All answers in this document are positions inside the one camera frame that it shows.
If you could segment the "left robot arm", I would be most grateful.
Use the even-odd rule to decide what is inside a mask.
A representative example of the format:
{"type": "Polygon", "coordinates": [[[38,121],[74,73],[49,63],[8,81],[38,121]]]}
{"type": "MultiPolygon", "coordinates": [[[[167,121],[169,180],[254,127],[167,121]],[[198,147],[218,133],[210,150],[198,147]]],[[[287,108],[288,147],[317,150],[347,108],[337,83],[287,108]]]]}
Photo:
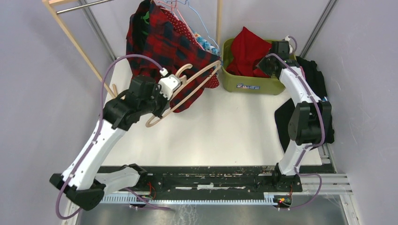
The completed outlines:
{"type": "Polygon", "coordinates": [[[110,173],[99,170],[112,148],[141,116],[165,112],[180,85],[175,75],[166,75],[159,81],[142,75],[133,78],[128,89],[105,103],[84,148],[63,173],[51,176],[50,183],[86,211],[115,191],[130,187],[145,189],[148,184],[143,175],[145,170],[136,164],[124,165],[110,173]]]}

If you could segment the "green hanger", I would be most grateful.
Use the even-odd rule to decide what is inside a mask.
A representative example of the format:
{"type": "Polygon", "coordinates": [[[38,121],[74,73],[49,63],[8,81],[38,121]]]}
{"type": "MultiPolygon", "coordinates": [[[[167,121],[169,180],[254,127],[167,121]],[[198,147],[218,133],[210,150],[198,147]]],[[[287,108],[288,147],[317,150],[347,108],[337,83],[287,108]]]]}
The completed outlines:
{"type": "Polygon", "coordinates": [[[149,31],[149,25],[150,25],[150,21],[149,21],[150,15],[149,12],[145,12],[141,17],[140,17],[140,21],[141,21],[141,32],[145,35],[148,36],[148,31],[149,31]]]}

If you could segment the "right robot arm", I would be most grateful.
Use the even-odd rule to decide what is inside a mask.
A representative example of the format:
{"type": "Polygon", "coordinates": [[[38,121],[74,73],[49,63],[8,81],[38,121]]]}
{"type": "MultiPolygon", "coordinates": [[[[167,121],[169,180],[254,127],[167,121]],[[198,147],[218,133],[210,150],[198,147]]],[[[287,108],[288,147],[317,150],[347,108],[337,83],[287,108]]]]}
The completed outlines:
{"type": "Polygon", "coordinates": [[[288,41],[273,41],[268,54],[257,64],[262,72],[277,77],[295,105],[288,124],[290,143],[271,178],[271,186],[276,191],[284,191],[299,177],[307,152],[324,144],[331,118],[331,104],[315,94],[300,65],[290,55],[288,41]]]}

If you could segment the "red plaid shirt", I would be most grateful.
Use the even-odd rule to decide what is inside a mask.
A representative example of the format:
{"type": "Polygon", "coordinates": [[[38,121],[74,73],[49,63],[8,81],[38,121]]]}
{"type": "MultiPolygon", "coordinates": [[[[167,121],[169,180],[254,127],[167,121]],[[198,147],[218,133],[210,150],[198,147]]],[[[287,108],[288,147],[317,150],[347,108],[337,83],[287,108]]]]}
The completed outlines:
{"type": "MultiPolygon", "coordinates": [[[[163,68],[175,74],[177,70],[186,65],[192,64],[191,69],[183,72],[187,79],[205,66],[220,60],[219,56],[201,50],[191,43],[185,36],[178,34],[166,15],[162,12],[160,6],[151,0],[142,1],[136,12],[130,16],[129,29],[126,35],[126,55],[142,54],[154,59],[163,68]],[[150,25],[148,36],[141,32],[140,17],[149,12],[150,25]]],[[[161,75],[159,69],[152,63],[143,59],[128,59],[133,77],[137,75],[150,76],[159,81],[161,75]]],[[[191,91],[198,87],[206,78],[208,78],[214,69],[209,69],[199,75],[192,82],[177,94],[170,102],[170,107],[176,106],[191,91]]],[[[201,87],[188,100],[181,104],[174,113],[182,112],[188,109],[196,101],[205,87],[201,87]]]]}

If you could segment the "red pleated skirt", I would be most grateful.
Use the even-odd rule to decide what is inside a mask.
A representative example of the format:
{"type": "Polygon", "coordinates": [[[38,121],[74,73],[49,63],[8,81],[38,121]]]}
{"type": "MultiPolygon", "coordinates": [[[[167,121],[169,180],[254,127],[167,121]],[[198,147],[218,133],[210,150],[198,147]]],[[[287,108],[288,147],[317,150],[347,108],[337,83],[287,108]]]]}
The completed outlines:
{"type": "Polygon", "coordinates": [[[231,44],[233,60],[226,71],[238,76],[270,78],[257,68],[257,64],[268,54],[271,46],[270,42],[243,27],[231,44]]]}

